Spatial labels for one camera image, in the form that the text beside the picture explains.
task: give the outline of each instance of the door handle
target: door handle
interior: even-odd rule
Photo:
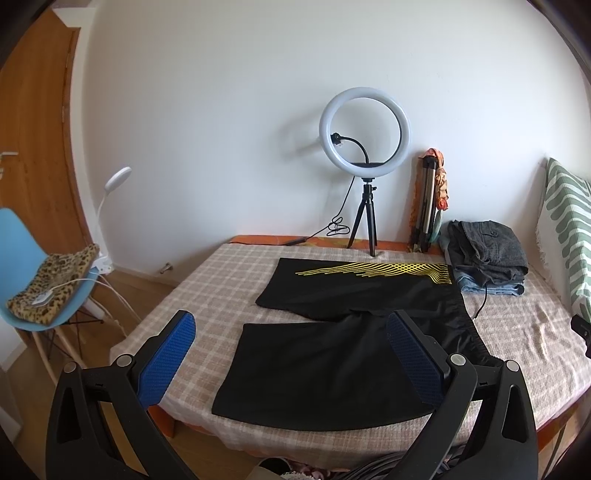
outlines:
[[[0,152],[0,162],[2,162],[3,157],[16,157],[18,152]],[[4,168],[0,167],[0,180],[2,180],[2,176],[4,175]]]

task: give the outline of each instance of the yellow stripe pattern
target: yellow stripe pattern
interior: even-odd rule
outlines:
[[[296,275],[329,275],[333,273],[354,273],[358,277],[393,277],[395,275],[426,275],[433,283],[451,284],[449,268],[445,264],[429,263],[348,263],[340,267],[317,268]]]

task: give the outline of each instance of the tripod stand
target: tripod stand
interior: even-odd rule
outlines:
[[[351,238],[347,248],[351,248],[357,229],[359,228],[359,222],[363,216],[363,210],[365,210],[365,216],[368,220],[368,235],[369,235],[369,254],[375,257],[375,248],[378,246],[378,234],[375,229],[375,213],[374,213],[374,194],[372,193],[377,187],[371,185],[373,179],[362,179],[365,183],[363,184],[363,196],[361,197],[361,203],[357,209],[357,217],[355,217],[355,223],[351,230]]]

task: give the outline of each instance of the pillow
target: pillow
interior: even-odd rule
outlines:
[[[591,185],[553,158],[536,236],[562,302],[591,322]]]
[[[8,310],[22,320],[48,325],[66,306],[82,282],[60,285],[84,278],[98,252],[99,246],[91,244],[75,254],[48,255],[27,288],[7,301]],[[50,300],[41,306],[33,306],[37,296],[51,288],[55,290]]]

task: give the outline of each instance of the blue chair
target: blue chair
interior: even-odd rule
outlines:
[[[0,209],[0,317],[14,328],[26,330],[33,334],[33,339],[41,355],[41,359],[49,376],[55,384],[57,378],[51,369],[47,355],[41,344],[40,332],[54,329],[67,353],[85,367],[80,355],[72,347],[60,325],[66,323],[78,309],[87,301],[95,286],[93,281],[81,281],[68,304],[49,325],[28,322],[15,317],[6,307],[7,300],[27,288],[37,269],[47,258],[31,236],[21,219],[8,208]],[[96,279],[98,270],[92,268],[86,278]]]

